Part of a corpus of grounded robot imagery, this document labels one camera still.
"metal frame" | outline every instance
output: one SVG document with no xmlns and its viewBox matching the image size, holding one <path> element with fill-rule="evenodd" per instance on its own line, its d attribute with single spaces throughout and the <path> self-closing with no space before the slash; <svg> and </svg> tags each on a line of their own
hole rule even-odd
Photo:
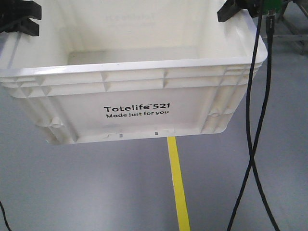
<svg viewBox="0 0 308 231">
<path fill-rule="evenodd" d="M 308 48 L 308 34 L 301 34 L 297 27 L 286 20 L 283 16 L 289 2 L 291 1 L 298 5 L 298 7 L 308 19 L 308 0 L 284 0 L 282 10 L 277 18 L 277 22 L 282 21 L 283 24 L 292 33 L 292 35 L 275 35 L 274 37 L 282 41 L 296 41 L 301 49 L 301 55 L 303 55 Z"/>
</svg>

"white plastic crate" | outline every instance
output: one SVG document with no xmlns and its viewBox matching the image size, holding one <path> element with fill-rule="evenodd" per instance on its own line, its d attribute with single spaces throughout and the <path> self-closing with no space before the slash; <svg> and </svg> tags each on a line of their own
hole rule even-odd
<svg viewBox="0 0 308 231">
<path fill-rule="evenodd" d="M 0 82 L 50 143 L 219 133 L 246 92 L 256 28 L 219 23 L 224 0 L 36 2 L 40 36 L 9 34 Z"/>
</svg>

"black clamp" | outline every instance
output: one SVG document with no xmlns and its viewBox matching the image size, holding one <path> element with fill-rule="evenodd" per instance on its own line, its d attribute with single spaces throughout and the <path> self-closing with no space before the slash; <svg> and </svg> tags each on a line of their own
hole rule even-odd
<svg viewBox="0 0 308 231">
<path fill-rule="evenodd" d="M 226 22 L 241 9 L 247 9 L 252 18 L 257 17 L 260 0 L 227 0 L 217 12 L 218 21 Z"/>
<path fill-rule="evenodd" d="M 19 31 L 31 36 L 39 36 L 39 25 L 30 18 L 42 19 L 42 7 L 34 1 L 0 1 L 0 33 Z"/>
</svg>

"black wire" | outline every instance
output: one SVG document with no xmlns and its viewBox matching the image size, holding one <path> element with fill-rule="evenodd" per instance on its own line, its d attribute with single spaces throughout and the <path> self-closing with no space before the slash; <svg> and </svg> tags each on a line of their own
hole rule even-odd
<svg viewBox="0 0 308 231">
<path fill-rule="evenodd" d="M 6 228 L 8 229 L 8 231 L 12 231 L 11 228 L 10 228 L 10 226 L 9 226 L 9 223 L 8 223 L 8 221 L 7 221 L 7 219 L 6 219 L 4 207 L 3 207 L 3 204 L 2 204 L 1 201 L 0 201 L 0 207 L 1 207 L 1 210 L 2 210 L 3 219 L 4 219 L 4 222 L 5 222 Z"/>
<path fill-rule="evenodd" d="M 265 116 L 265 110 L 266 110 L 268 99 L 269 99 L 269 93 L 270 93 L 271 56 L 272 56 L 272 43 L 273 43 L 273 33 L 274 33 L 274 24 L 275 24 L 275 16 L 274 15 L 267 17 L 267 35 L 268 35 L 267 81 L 266 81 L 266 90 L 265 90 L 263 105 L 262 105 L 262 109 L 261 109 L 261 115 L 260 115 L 260 118 L 259 118 L 258 127 L 257 127 L 253 146 L 252 146 L 251 129 L 250 129 L 251 87 L 252 87 L 253 70 L 255 68 L 255 62 L 256 62 L 256 56 L 257 56 L 258 39 L 259 39 L 260 29 L 261 29 L 263 3 L 264 3 L 264 0 L 262 0 L 261 3 L 260 3 L 260 12 L 259 12 L 259 16 L 258 16 L 256 40 L 255 40 L 255 45 L 254 45 L 252 62 L 251 62 L 251 66 L 250 66 L 248 86 L 247 86 L 247 97 L 246 97 L 246 134 L 247 134 L 247 142 L 248 142 L 250 160 L 249 160 L 249 164 L 247 166 L 246 172 L 245 172 L 245 176 L 244 176 L 244 179 L 243 179 L 243 182 L 242 182 L 242 186 L 241 186 L 238 198 L 236 200 L 236 203 L 235 203 L 233 211 L 232 211 L 232 215 L 231 215 L 231 218 L 230 218 L 230 221 L 229 221 L 229 224 L 228 224 L 227 231 L 230 231 L 231 228 L 232 228 L 238 206 L 240 204 L 241 198 L 242 198 L 243 193 L 244 193 L 245 186 L 247 184 L 247 180 L 248 180 L 248 177 L 249 177 L 251 167 L 253 168 L 253 173 L 254 173 L 254 176 L 255 176 L 258 191 L 260 193 L 260 196 L 261 196 L 263 205 L 266 209 L 266 212 L 268 214 L 268 217 L 269 217 L 275 231 L 280 231 L 280 229 L 279 229 L 279 227 L 278 227 L 278 225 L 275 221 L 275 218 L 274 218 L 274 216 L 273 216 L 273 214 L 270 210 L 270 207 L 269 207 L 268 202 L 266 200 L 265 194 L 263 192 L 262 185 L 261 185 L 261 182 L 260 182 L 260 178 L 259 178 L 259 175 L 258 175 L 258 172 L 257 172 L 256 163 L 255 163 L 255 160 L 254 160 L 256 150 L 257 150 L 258 140 L 259 140 L 260 133 L 261 133 L 262 123 L 263 123 L 264 116 Z"/>
<path fill-rule="evenodd" d="M 250 94 L 251 94 L 252 77 L 253 77 L 255 63 L 256 63 L 256 57 L 257 57 L 257 48 L 258 48 L 258 42 L 259 42 L 259 37 L 260 37 L 260 31 L 261 31 L 263 8 L 264 8 L 264 0 L 261 0 L 260 11 L 259 11 L 259 15 L 258 15 L 258 23 L 257 23 L 257 32 L 256 32 L 256 38 L 255 38 L 254 51 L 253 51 L 253 55 L 252 55 L 251 65 L 250 65 L 246 99 L 248 99 L 248 97 L 250 98 Z M 250 110 L 250 104 L 249 104 L 249 101 L 246 100 L 246 115 L 249 115 L 249 110 Z M 246 133 L 247 133 L 248 149 L 252 150 L 250 126 L 247 126 L 247 124 L 250 124 L 250 116 L 246 116 Z M 243 196 L 245 186 L 247 184 L 247 180 L 248 180 L 248 176 L 249 176 L 249 172 L 250 172 L 250 169 L 251 169 L 252 162 L 253 162 L 253 159 L 250 158 L 249 165 L 246 169 L 245 176 L 244 176 L 244 179 L 243 179 L 243 182 L 242 182 L 242 186 L 241 186 L 239 195 L 236 199 L 236 202 L 235 202 L 235 205 L 234 205 L 234 208 L 233 208 L 233 211 L 232 211 L 232 215 L 231 215 L 230 220 L 229 220 L 227 231 L 230 231 L 231 228 L 232 228 L 237 209 L 240 205 L 240 201 L 241 201 L 241 198 Z"/>
<path fill-rule="evenodd" d="M 267 26 L 267 36 L 268 36 L 268 63 L 267 63 L 266 89 L 265 89 L 265 95 L 264 95 L 262 110 L 261 110 L 261 116 L 260 116 L 260 119 L 259 119 L 257 132 L 256 132 L 256 136 L 255 136 L 254 147 L 253 147 L 252 153 L 250 154 L 250 159 L 254 158 L 254 155 L 255 155 L 256 150 L 257 150 L 258 139 L 259 139 L 259 136 L 260 136 L 260 133 L 261 133 L 261 127 L 262 127 L 262 123 L 263 123 L 263 119 L 264 119 L 264 115 L 265 115 L 265 110 L 266 110 L 266 106 L 267 106 L 269 95 L 270 95 L 271 57 L 272 57 L 272 45 L 273 45 L 275 16 L 274 15 L 268 16 L 266 20 L 267 20 L 266 26 Z M 273 214 L 270 210 L 270 206 L 269 206 L 269 204 L 266 200 L 265 194 L 263 192 L 262 185 L 261 185 L 261 182 L 260 182 L 260 178 L 259 178 L 259 175 L 257 173 L 256 163 L 255 163 L 254 160 L 252 161 L 252 168 L 253 168 L 256 184 L 257 184 L 263 205 L 264 205 L 266 212 L 269 216 L 269 219 L 270 219 L 275 231 L 280 231 L 280 229 L 279 229 L 279 227 L 276 223 L 276 220 L 275 220 L 275 218 L 274 218 L 274 216 L 273 216 Z"/>
</svg>

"yellow tape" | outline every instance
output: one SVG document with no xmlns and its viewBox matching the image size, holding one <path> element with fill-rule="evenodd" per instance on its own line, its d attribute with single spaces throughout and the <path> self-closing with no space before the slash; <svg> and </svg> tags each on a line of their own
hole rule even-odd
<svg viewBox="0 0 308 231">
<path fill-rule="evenodd" d="M 173 180 L 173 190 L 175 204 L 178 214 L 178 223 L 180 231 L 190 231 L 187 205 L 184 193 L 183 179 L 180 168 L 180 159 L 178 154 L 177 141 L 175 137 L 168 137 L 168 148 Z"/>
</svg>

